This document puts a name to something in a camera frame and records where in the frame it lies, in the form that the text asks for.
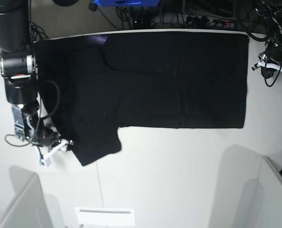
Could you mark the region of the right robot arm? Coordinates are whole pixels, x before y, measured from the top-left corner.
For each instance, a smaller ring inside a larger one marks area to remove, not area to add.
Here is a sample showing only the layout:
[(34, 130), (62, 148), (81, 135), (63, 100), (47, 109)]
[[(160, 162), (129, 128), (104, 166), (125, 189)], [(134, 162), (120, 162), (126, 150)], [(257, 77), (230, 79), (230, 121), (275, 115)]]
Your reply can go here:
[(52, 80), (47, 80), (47, 83), (56, 90), (56, 104), (46, 116), (40, 115), (38, 66), (26, 0), (0, 0), (0, 74), (6, 99), (12, 105), (14, 136), (32, 144), (42, 160), (57, 151), (67, 151), (73, 144), (72, 140), (61, 138), (58, 131), (44, 124), (60, 105), (60, 89)]

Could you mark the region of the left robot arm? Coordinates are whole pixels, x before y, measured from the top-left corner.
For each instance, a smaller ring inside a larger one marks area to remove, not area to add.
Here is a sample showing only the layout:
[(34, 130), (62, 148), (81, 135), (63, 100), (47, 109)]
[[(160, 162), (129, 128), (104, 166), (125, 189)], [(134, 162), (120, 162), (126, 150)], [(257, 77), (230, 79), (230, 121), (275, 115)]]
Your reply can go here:
[(263, 22), (266, 36), (257, 37), (250, 29), (246, 29), (249, 37), (265, 45), (264, 52), (258, 55), (258, 62), (252, 66), (252, 70), (260, 69), (265, 82), (274, 77), (274, 81), (268, 85), (271, 87), (282, 74), (282, 0), (258, 0), (254, 9)]

